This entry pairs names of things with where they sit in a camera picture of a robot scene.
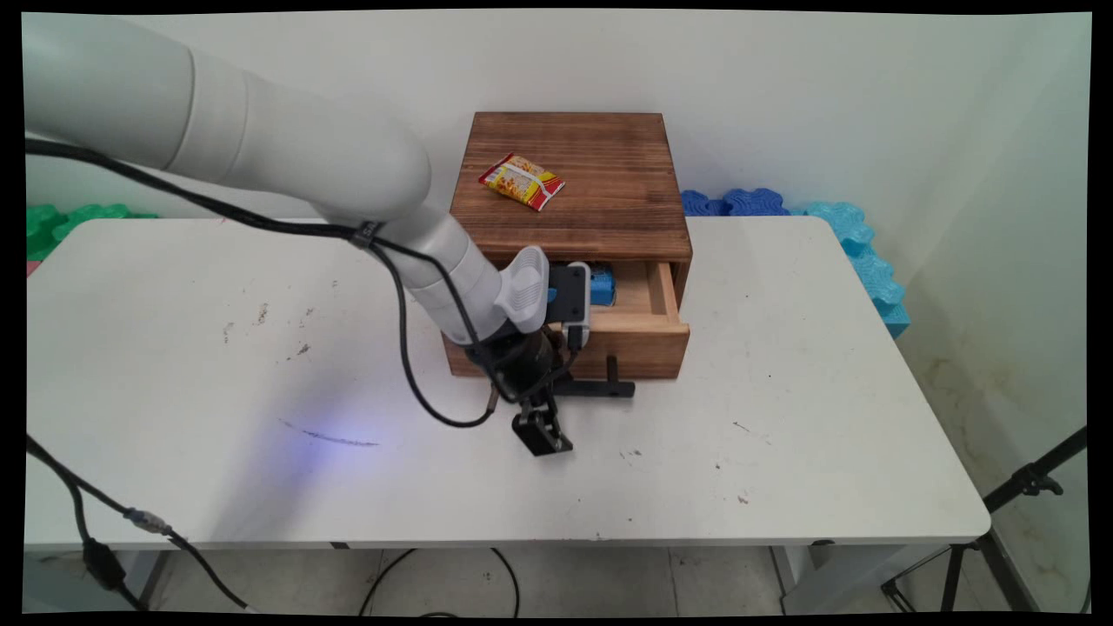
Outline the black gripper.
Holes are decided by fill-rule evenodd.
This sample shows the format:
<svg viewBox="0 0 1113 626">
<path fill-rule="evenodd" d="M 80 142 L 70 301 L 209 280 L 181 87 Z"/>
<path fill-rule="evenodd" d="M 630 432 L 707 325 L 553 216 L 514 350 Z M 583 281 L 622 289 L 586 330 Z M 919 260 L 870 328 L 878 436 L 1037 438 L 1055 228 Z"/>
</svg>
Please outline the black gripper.
<svg viewBox="0 0 1113 626">
<path fill-rule="evenodd" d="M 559 421 L 556 391 L 572 384 L 571 365 L 582 349 L 582 329 L 493 338 L 474 349 L 474 364 L 487 374 L 498 395 L 518 405 L 512 430 L 533 456 L 574 449 Z"/>
</svg>

